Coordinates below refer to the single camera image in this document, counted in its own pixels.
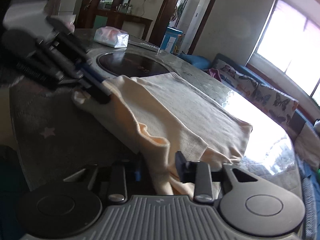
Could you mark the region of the grey remote control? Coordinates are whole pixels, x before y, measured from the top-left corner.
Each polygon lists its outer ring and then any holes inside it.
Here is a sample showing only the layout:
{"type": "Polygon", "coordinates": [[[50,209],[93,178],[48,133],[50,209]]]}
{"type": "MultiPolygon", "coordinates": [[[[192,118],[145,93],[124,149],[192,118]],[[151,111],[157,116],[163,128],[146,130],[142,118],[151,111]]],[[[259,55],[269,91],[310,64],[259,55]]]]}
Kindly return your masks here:
{"type": "Polygon", "coordinates": [[[159,47],[145,43],[145,42],[135,42],[135,41],[129,41],[129,44],[133,46],[137,46],[140,48],[144,48],[151,51],[159,51],[159,47]]]}

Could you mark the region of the window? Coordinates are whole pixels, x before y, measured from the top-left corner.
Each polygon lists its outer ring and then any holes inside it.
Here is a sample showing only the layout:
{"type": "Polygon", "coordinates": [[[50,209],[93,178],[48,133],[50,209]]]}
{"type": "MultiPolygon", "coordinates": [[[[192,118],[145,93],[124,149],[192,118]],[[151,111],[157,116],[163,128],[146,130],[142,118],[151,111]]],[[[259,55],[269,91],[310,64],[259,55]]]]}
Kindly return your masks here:
{"type": "Polygon", "coordinates": [[[256,53],[319,103],[319,25],[276,0],[256,53]]]}

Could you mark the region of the magenta cloth on sofa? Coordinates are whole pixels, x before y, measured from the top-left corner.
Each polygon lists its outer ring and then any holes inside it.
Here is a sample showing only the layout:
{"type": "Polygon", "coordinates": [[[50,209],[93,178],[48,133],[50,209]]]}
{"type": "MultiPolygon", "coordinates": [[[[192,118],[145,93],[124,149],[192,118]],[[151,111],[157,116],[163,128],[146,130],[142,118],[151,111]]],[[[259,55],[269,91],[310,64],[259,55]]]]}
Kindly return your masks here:
{"type": "Polygon", "coordinates": [[[214,79],[218,80],[219,82],[222,82],[222,79],[221,79],[221,76],[220,76],[218,69],[210,68],[210,69],[206,70],[206,73],[208,75],[210,75],[211,77],[213,77],[214,79]]]}

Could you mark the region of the blue sofa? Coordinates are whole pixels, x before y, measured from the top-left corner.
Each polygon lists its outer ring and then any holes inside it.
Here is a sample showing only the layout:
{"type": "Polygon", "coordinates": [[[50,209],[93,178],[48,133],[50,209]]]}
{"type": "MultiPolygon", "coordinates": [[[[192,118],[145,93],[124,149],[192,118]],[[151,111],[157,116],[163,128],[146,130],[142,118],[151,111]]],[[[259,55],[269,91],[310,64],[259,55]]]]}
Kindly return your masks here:
{"type": "Polygon", "coordinates": [[[213,61],[202,56],[178,57],[231,87],[287,131],[298,155],[319,171],[319,120],[312,124],[298,109],[297,99],[272,87],[262,77],[225,55],[213,61]]]}

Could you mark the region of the butterfly pillow left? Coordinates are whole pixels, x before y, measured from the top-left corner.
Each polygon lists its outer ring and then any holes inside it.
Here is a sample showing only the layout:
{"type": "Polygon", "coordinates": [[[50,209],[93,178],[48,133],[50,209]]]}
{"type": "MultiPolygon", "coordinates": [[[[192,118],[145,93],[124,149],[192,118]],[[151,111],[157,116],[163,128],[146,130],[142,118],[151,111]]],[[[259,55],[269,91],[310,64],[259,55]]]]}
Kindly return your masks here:
{"type": "Polygon", "coordinates": [[[250,98],[255,92],[258,82],[250,76],[242,74],[222,60],[213,63],[213,67],[219,70],[221,79],[235,88],[245,98],[250,98]]]}

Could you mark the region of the butterfly pillow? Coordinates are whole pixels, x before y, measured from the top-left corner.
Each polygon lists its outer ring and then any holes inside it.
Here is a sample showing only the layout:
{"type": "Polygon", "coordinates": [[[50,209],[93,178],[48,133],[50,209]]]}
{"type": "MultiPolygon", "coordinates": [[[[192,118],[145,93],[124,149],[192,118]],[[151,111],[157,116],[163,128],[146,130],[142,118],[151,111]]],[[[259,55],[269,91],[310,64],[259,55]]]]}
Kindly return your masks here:
{"type": "Polygon", "coordinates": [[[299,105],[291,96],[262,83],[252,94],[252,103],[282,128],[287,128],[299,105]]]}
{"type": "Polygon", "coordinates": [[[221,79],[235,88],[245,98],[250,98],[255,92],[258,82],[250,76],[242,74],[222,60],[213,63],[213,67],[219,70],[221,79]]]}

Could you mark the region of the black round induction cooktop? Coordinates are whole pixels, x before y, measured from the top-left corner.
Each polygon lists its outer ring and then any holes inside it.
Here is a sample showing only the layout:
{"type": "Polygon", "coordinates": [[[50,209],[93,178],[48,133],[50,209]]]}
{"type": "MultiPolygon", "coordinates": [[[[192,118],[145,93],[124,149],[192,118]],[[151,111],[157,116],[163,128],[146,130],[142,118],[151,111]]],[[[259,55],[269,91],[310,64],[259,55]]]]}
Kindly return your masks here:
{"type": "Polygon", "coordinates": [[[97,57],[97,64],[101,69],[115,76],[147,77],[170,72],[162,64],[150,58],[127,52],[100,55],[97,57]]]}

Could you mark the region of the cream sweatshirt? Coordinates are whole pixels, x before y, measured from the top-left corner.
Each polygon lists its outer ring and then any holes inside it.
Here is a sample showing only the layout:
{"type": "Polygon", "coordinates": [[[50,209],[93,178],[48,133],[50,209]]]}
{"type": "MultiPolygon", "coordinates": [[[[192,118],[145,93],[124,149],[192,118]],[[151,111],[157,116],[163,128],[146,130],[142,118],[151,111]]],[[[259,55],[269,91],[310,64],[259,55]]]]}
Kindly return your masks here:
{"type": "Polygon", "coordinates": [[[178,178],[178,151],[188,161],[204,161],[214,170],[243,158],[251,124],[232,116],[176,73],[122,75],[103,84],[111,92],[109,103],[102,105],[80,90],[74,91],[73,102],[132,152],[143,155],[157,194],[194,195],[194,184],[178,178]]]}

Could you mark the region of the tissue pack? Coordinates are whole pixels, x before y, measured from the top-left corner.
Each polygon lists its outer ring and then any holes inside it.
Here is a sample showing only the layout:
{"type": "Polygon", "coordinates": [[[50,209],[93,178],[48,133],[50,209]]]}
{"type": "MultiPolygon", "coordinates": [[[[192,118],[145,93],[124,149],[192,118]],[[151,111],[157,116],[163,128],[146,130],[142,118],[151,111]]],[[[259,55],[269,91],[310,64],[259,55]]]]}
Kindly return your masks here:
{"type": "Polygon", "coordinates": [[[106,26],[96,30],[93,40],[112,48],[126,48],[129,34],[115,27],[106,26]]]}

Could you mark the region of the butterfly pillow right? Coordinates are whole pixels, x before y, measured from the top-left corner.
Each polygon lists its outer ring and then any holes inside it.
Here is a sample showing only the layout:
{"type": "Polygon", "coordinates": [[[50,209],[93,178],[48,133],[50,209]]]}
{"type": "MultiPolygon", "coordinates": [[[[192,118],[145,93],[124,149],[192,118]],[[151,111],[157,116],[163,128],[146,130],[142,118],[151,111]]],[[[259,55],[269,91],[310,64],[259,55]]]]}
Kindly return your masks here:
{"type": "Polygon", "coordinates": [[[282,128],[287,128],[299,105],[291,96],[262,83],[252,94],[252,103],[282,128]]]}

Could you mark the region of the blue cabinet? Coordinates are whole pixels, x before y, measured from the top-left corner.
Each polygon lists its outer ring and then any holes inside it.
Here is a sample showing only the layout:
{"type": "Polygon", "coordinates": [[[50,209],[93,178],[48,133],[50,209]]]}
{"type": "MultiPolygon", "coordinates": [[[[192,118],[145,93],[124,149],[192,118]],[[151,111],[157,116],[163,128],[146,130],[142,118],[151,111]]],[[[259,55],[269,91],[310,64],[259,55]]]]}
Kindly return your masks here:
{"type": "Polygon", "coordinates": [[[167,27],[160,49],[168,53],[173,53],[176,42],[182,34],[183,32],[176,28],[167,27]]]}

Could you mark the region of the dark wooden cabinet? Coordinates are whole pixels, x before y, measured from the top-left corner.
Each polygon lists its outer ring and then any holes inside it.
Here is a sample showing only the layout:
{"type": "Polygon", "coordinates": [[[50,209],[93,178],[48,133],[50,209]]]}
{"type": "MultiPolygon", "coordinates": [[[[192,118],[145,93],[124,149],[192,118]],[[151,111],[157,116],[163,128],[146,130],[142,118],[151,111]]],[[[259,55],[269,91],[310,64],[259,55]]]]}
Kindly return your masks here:
{"type": "Polygon", "coordinates": [[[82,0],[76,27],[80,29],[104,26],[122,28],[124,22],[141,24],[142,39],[146,39],[152,20],[132,14],[131,0],[82,0]]]}

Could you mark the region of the grey cushion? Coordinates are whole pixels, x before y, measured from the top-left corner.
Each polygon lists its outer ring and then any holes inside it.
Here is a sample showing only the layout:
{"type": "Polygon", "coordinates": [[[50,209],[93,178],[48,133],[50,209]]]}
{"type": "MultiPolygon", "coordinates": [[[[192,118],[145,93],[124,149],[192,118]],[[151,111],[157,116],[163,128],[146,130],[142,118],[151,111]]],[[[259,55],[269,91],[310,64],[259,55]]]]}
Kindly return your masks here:
{"type": "Polygon", "coordinates": [[[295,152],[308,163],[314,171],[319,169],[319,136],[308,124],[304,124],[294,142],[295,152]]]}

